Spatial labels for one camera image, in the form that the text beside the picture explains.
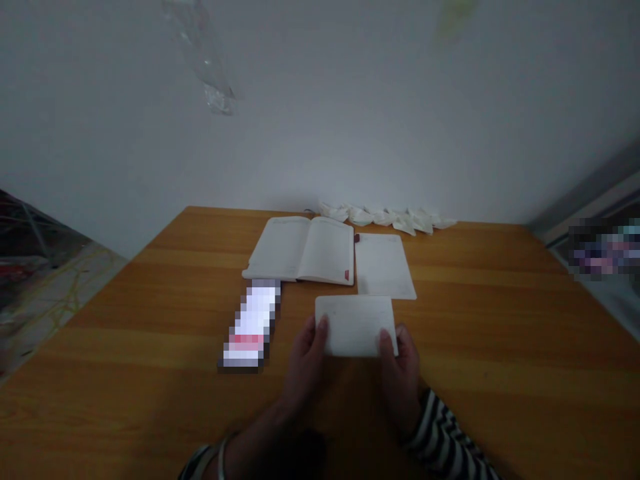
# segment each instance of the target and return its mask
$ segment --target black and white striped sleeve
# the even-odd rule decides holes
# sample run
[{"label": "black and white striped sleeve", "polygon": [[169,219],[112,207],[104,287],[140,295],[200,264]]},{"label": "black and white striped sleeve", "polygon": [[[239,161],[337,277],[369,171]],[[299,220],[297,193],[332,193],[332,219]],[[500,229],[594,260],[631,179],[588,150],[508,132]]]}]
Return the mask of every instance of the black and white striped sleeve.
[{"label": "black and white striped sleeve", "polygon": [[412,452],[429,473],[447,480],[500,479],[433,390],[425,392],[422,406],[420,423],[403,447]]}]

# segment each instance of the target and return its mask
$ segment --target plastic bag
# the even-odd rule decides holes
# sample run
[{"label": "plastic bag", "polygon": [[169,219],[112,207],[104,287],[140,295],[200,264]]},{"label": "plastic bag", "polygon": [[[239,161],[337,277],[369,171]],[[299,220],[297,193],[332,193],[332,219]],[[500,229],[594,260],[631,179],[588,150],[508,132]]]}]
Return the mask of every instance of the plastic bag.
[{"label": "plastic bag", "polygon": [[162,10],[191,70],[205,84],[213,113],[232,115],[235,94],[221,62],[219,40],[201,0],[162,0]]}]

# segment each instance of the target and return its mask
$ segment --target white card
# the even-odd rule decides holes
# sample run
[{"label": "white card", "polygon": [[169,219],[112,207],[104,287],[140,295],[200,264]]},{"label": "white card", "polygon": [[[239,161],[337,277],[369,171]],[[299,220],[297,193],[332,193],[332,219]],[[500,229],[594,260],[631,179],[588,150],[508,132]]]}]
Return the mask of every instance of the white card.
[{"label": "white card", "polygon": [[386,329],[398,355],[390,297],[334,295],[315,299],[315,322],[329,317],[325,353],[336,357],[380,356],[380,330]]},{"label": "white card", "polygon": [[415,300],[415,288],[400,235],[360,233],[355,244],[358,294]]}]

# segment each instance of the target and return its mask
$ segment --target notebook page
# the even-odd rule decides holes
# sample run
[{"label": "notebook page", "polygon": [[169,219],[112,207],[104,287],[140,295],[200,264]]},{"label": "notebook page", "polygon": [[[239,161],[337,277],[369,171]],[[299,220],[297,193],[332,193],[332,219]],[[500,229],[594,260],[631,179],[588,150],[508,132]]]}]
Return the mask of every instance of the notebook page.
[{"label": "notebook page", "polygon": [[298,278],[353,285],[353,255],[353,227],[316,217],[311,221]]},{"label": "notebook page", "polygon": [[315,321],[329,317],[325,352],[336,357],[378,357],[380,330],[385,328],[398,354],[389,297],[333,295],[315,299]]},{"label": "notebook page", "polygon": [[361,233],[355,244],[358,294],[416,300],[411,272],[399,235]]},{"label": "notebook page", "polygon": [[249,259],[244,278],[294,281],[307,240],[310,220],[304,217],[270,219]]}]

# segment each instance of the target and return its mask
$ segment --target striped sleeve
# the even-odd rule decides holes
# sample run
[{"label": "striped sleeve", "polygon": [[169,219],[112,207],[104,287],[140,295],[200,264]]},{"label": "striped sleeve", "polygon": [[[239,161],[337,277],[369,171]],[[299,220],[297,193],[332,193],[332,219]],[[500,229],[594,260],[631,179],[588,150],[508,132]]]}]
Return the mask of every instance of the striped sleeve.
[{"label": "striped sleeve", "polygon": [[207,465],[219,450],[220,445],[204,445],[198,448],[178,475],[178,480],[201,480]]},{"label": "striped sleeve", "polygon": [[429,473],[447,480],[500,479],[433,390],[425,392],[422,405],[420,423],[403,447],[412,452]]}]

